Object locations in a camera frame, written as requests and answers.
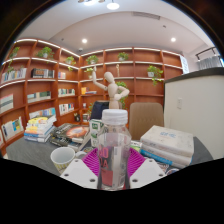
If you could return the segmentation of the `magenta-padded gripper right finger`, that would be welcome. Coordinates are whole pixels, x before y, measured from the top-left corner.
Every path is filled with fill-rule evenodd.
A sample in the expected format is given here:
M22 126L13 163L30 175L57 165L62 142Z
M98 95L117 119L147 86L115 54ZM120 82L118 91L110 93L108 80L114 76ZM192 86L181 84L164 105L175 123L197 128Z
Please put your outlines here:
M166 174L154 159L145 158L135 149L130 149L128 179L131 189L146 186L165 176Z

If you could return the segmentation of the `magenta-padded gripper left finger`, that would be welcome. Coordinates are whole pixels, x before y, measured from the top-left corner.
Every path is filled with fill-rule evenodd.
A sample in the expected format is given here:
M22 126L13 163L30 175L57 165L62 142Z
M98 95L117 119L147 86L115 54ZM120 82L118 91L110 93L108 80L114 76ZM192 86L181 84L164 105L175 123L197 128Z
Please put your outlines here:
M98 149L88 152L82 159L74 159L61 178L66 179L84 188L96 189L100 174Z

